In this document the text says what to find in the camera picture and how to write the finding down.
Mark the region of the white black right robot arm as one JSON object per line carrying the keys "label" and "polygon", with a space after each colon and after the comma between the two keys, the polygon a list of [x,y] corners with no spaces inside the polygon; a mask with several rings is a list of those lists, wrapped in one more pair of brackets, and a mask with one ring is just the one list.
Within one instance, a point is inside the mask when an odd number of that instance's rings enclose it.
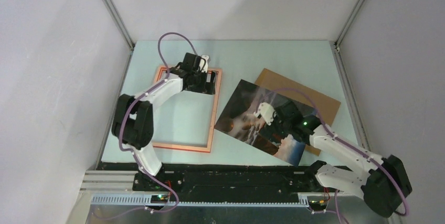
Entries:
{"label": "white black right robot arm", "polygon": [[412,193],[403,162],[396,156],[383,157],[342,139],[318,114],[303,115],[289,101],[281,106],[262,102],[256,117],[264,119],[263,137],[280,136],[315,147],[337,158],[345,169],[315,161],[305,170],[305,184],[311,191],[337,189],[362,199],[376,214],[409,215],[407,197]]}

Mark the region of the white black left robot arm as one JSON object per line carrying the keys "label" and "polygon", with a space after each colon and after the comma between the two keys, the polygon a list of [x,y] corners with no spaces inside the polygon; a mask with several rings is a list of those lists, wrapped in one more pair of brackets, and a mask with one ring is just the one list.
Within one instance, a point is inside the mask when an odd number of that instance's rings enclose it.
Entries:
{"label": "white black left robot arm", "polygon": [[152,144],[154,112],[168,99],[183,91],[214,95],[215,71],[208,69],[210,57],[186,53],[183,61],[166,69],[166,75],[148,90],[136,95],[119,96],[111,126],[118,138],[119,149],[130,152],[139,170],[148,174],[145,183],[152,190],[161,190],[166,177],[159,171],[162,162]]}

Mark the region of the sunset photo print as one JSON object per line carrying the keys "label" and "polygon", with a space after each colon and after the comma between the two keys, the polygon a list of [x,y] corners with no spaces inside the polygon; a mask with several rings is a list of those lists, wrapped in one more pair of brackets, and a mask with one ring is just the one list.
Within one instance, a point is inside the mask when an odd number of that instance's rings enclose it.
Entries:
{"label": "sunset photo print", "polygon": [[274,109],[282,107],[283,113],[288,115],[297,111],[303,117],[316,115],[316,110],[309,105],[240,80],[217,120],[215,129],[286,163],[298,166],[306,144],[277,130],[263,131],[268,126],[267,123],[263,117],[255,115],[262,103],[267,103]]}

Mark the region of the orange wooden picture frame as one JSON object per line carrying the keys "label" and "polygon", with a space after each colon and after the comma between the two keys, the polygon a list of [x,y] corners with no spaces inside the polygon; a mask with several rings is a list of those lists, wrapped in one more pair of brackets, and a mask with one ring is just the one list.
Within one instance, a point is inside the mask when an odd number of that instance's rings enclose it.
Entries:
{"label": "orange wooden picture frame", "polygon": [[155,148],[210,153],[214,139],[222,70],[209,68],[206,82],[214,94],[183,91],[155,111]]}

